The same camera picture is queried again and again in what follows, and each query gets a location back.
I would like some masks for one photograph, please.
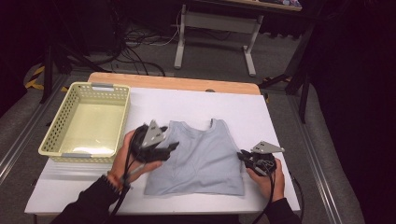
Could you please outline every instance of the white table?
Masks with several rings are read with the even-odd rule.
[[[240,148],[250,149],[261,140],[278,145],[268,109],[260,95],[131,88],[131,110],[125,130],[131,131],[152,119],[156,119],[160,126],[167,125],[169,120],[184,120],[191,127],[204,130],[212,118],[227,122]],[[300,206],[283,154],[276,153],[275,156],[283,163],[285,196],[292,210],[298,211]],[[110,166],[49,160],[25,212],[37,215],[62,212]],[[132,184],[134,189],[127,194],[119,214],[242,214],[261,211],[266,200],[245,169],[241,173],[245,183],[244,196],[198,193],[148,196],[143,194],[147,175],[142,175]]]

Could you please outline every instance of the hand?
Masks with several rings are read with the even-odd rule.
[[[125,162],[126,162],[126,157],[130,156],[129,163],[131,163],[134,158],[132,155],[128,155],[128,147],[129,143],[134,135],[134,130],[128,132],[125,134],[124,140],[123,140],[123,145],[120,148],[120,150],[117,153],[116,159],[113,162],[113,166],[111,167],[110,172],[107,175],[107,179],[115,186],[120,188],[121,183],[120,179],[124,174],[124,169],[125,169]],[[147,163],[143,166],[142,169],[131,175],[128,179],[128,183],[134,182],[139,176],[141,176],[143,173],[150,172],[152,170],[155,170],[156,168],[160,167],[163,163],[161,161],[154,161]],[[132,170],[137,169],[142,165],[141,162],[139,161],[134,161],[132,163],[131,167],[128,170],[128,173],[131,172]]]
[[[283,199],[285,192],[285,176],[282,172],[282,164],[279,159],[276,160],[276,170],[272,173],[272,178],[275,180],[274,195],[271,203]],[[259,176],[253,170],[247,168],[247,173],[259,185],[262,195],[269,199],[271,196],[271,180],[268,176]]]

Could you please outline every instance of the metal rail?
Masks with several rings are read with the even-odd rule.
[[[315,151],[315,147],[312,144],[308,130],[306,129],[306,126],[302,124],[300,121],[300,116],[298,112],[299,101],[295,96],[288,95],[287,97],[293,116],[297,122],[299,131],[303,136],[304,144],[308,155],[308,161],[311,166],[312,172],[314,174],[314,178],[317,181],[318,190],[323,200],[323,204],[325,206],[330,223],[332,224],[343,223],[340,214],[338,212],[337,206],[335,205],[335,201],[332,196],[332,192],[330,190],[329,184],[327,183],[326,177],[321,168],[320,162],[318,160],[317,152]]]
[[[60,75],[60,77],[55,81],[53,85],[54,90],[60,90],[64,85],[66,80],[68,79],[67,75]],[[35,109],[32,117],[20,133],[20,135],[15,140],[14,144],[12,144],[11,148],[8,150],[6,156],[0,162],[0,185],[3,184],[3,181],[6,179],[8,173],[11,171],[12,166],[17,161],[18,157],[22,154],[26,145],[29,143],[30,139],[34,134],[34,129],[37,123],[41,120],[44,113],[47,111],[50,103],[55,98],[55,95],[58,91],[54,91],[48,98],[48,100],[44,104],[39,104]]]

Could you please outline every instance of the basket handle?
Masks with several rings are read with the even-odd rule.
[[[66,158],[90,158],[91,154],[83,154],[83,153],[62,153],[62,157]]]
[[[91,84],[93,91],[114,91],[113,84],[93,82]]]

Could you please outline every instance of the wooden table edge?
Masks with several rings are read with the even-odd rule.
[[[121,84],[137,88],[168,89],[181,91],[207,91],[260,95],[254,83],[229,82],[183,77],[151,77],[142,75],[92,73],[89,82]]]

